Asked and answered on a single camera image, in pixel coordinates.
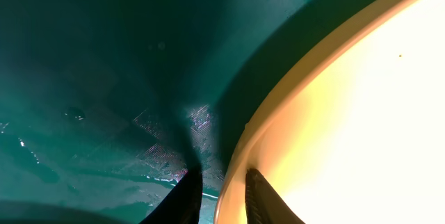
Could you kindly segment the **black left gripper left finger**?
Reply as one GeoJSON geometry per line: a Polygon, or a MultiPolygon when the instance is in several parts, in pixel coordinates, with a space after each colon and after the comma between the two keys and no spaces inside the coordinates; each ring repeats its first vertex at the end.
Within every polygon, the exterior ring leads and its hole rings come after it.
{"type": "Polygon", "coordinates": [[[202,190],[201,168],[190,169],[140,224],[198,224],[202,190]]]}

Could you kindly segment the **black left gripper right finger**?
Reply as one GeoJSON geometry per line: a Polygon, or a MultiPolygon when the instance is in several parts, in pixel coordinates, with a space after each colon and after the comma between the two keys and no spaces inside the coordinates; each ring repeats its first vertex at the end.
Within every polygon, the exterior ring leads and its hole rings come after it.
{"type": "Polygon", "coordinates": [[[247,224],[305,224],[256,168],[245,176],[245,210],[247,224]]]}

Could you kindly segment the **yellow plate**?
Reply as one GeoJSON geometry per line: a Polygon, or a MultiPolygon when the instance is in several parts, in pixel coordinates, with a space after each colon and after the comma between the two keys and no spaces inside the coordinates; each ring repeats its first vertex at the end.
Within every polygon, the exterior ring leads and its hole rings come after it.
{"type": "Polygon", "coordinates": [[[444,222],[444,0],[374,0],[246,124],[216,223],[247,223],[256,168],[304,223],[444,222]]]}

